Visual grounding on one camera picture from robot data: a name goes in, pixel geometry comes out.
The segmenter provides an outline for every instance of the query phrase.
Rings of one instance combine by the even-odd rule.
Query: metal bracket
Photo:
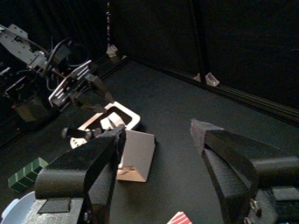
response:
[[[33,51],[29,39],[29,33],[19,28],[15,24],[11,24],[7,29],[3,29],[0,34],[0,43],[3,44],[7,51],[21,59],[30,68],[46,68],[47,58],[45,52]]]
[[[198,82],[202,82],[202,75],[198,73],[198,75],[194,77],[194,79],[195,79]]]
[[[218,81],[213,73],[209,73],[206,75],[206,82],[207,82],[207,85],[212,87],[217,87],[221,84],[221,82]]]

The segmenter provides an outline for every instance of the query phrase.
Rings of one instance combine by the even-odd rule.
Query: white object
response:
[[[131,117],[131,121],[130,123],[126,124],[126,129],[127,130],[133,130],[137,125],[141,122],[141,116],[129,108],[126,108],[119,102],[114,102],[110,103],[106,106],[106,110],[109,111],[110,109],[118,108],[119,110],[122,110],[130,117]],[[101,120],[101,125],[103,126],[103,129],[109,129],[111,127],[111,122],[110,120],[115,121],[115,125],[118,126],[121,123],[125,123],[125,119],[117,114],[117,112],[111,113],[111,115],[109,117],[106,117],[105,113],[97,113],[79,127],[79,130],[87,130],[89,126],[99,119]],[[85,138],[73,138],[70,140],[70,146],[73,149],[75,149],[77,147],[82,146],[85,143],[87,142],[87,140]]]
[[[35,192],[30,192],[21,199],[15,199],[3,212],[2,224],[23,223],[35,202]]]
[[[155,154],[155,136],[126,130],[126,148],[118,167],[117,179],[146,182]]]
[[[155,136],[143,132],[133,131],[141,122],[141,116],[117,101],[106,106],[107,112],[110,109],[114,109],[114,107],[129,115],[131,120],[129,123],[126,123],[126,118],[122,118],[122,115],[119,115],[118,112],[113,112],[109,116],[103,113],[98,113],[83,123],[79,130],[89,130],[90,125],[98,120],[105,130],[114,129],[119,124],[126,125],[126,148],[117,179],[146,182],[155,153]],[[73,149],[86,143],[87,140],[85,138],[73,138],[70,140],[70,146]]]
[[[206,82],[207,82],[207,85],[212,87],[217,87],[221,84],[221,82],[218,81],[213,73],[209,73],[206,75]]]

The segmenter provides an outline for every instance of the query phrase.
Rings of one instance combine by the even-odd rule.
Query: black wall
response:
[[[163,69],[299,109],[299,2],[113,0],[117,46]]]
[[[193,1],[113,0],[111,30],[119,50],[167,70],[201,71]]]
[[[299,2],[194,0],[221,83],[299,109]]]

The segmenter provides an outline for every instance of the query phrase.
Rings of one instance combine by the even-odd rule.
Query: small box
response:
[[[43,167],[47,166],[47,162],[38,157],[26,167],[25,167],[25,176],[33,181],[37,180],[38,175]]]
[[[13,175],[11,178],[9,179],[9,187],[13,188],[19,193],[26,190],[27,186],[19,183],[18,181],[18,174]]]
[[[39,175],[43,167],[47,166],[47,162],[38,157],[18,173],[15,173],[9,179],[9,187],[17,192],[23,192],[30,187]]]
[[[126,130],[126,148],[117,179],[146,182],[155,154],[155,135]]]
[[[17,173],[18,182],[25,186],[31,186],[34,184],[34,180],[25,176],[25,168]]]

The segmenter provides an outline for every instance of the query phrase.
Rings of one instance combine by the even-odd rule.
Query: white box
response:
[[[155,136],[134,130],[126,131],[126,148],[117,179],[146,182],[155,154]]]
[[[141,116],[121,103],[110,103],[106,106],[107,113],[95,114],[79,127],[79,130],[114,129],[119,124],[126,125],[126,148],[118,169],[117,179],[146,182],[155,153],[155,136],[134,131],[141,122]],[[87,143],[85,138],[70,140],[71,148]]]

